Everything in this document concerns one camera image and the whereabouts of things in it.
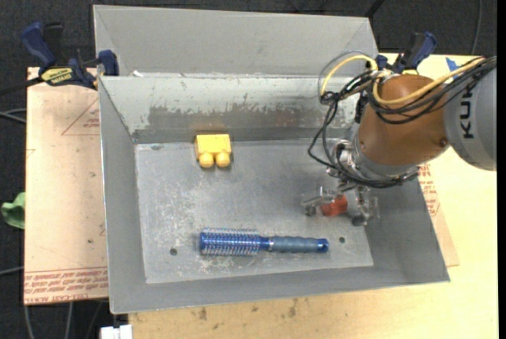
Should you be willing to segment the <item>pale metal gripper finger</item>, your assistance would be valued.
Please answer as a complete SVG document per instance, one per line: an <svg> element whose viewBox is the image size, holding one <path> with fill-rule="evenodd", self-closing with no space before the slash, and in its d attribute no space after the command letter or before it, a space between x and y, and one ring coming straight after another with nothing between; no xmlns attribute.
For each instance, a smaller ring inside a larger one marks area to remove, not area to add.
<svg viewBox="0 0 506 339"><path fill-rule="evenodd" d="M320 186L317 190L317 195L315 200L317 202L332 202L337 197L337 192L332 189L327 189L323 186Z"/></svg>
<svg viewBox="0 0 506 339"><path fill-rule="evenodd" d="M325 204L327 204L327 200L324 198L312 198L303 201L302 207L304 208L304 213L308 217L313 217L316 215L317 209Z"/></svg>

